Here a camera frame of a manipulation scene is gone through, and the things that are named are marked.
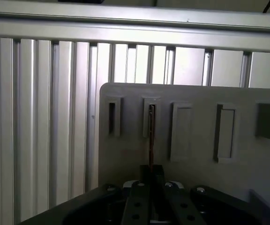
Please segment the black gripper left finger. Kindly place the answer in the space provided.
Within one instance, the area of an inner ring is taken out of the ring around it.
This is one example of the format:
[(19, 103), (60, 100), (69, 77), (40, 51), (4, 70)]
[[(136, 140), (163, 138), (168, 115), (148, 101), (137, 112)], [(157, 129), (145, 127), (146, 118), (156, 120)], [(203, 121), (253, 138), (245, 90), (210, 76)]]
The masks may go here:
[(105, 184), (22, 222), (23, 225), (148, 225), (150, 168), (124, 188)]

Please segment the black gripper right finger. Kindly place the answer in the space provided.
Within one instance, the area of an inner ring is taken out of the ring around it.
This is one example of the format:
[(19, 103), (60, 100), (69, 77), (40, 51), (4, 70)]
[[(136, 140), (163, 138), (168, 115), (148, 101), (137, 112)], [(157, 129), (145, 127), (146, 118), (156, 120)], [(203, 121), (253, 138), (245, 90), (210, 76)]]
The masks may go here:
[(152, 166), (153, 190), (160, 193), (160, 206), (168, 210), (174, 225), (261, 225), (249, 203), (205, 185), (190, 189), (167, 185), (161, 165)]

